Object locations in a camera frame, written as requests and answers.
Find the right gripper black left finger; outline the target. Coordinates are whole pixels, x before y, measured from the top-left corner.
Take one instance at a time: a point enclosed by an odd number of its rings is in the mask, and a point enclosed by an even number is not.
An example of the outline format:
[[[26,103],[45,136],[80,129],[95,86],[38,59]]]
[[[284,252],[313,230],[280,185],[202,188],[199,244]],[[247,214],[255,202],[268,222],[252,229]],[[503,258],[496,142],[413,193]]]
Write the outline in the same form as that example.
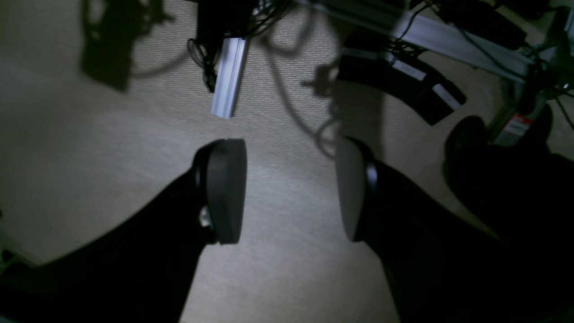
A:
[[[1,276],[3,323],[178,323],[209,244],[236,244],[243,139],[201,147],[192,166],[121,225],[42,266]]]

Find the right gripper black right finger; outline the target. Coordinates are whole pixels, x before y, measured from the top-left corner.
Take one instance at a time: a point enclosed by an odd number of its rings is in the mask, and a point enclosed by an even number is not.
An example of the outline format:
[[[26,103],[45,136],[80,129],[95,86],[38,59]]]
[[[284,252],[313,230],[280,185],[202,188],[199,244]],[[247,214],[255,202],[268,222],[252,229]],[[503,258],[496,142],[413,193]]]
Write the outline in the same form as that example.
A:
[[[348,239],[378,256],[402,323],[571,323],[573,274],[452,214],[365,143],[338,138]]]

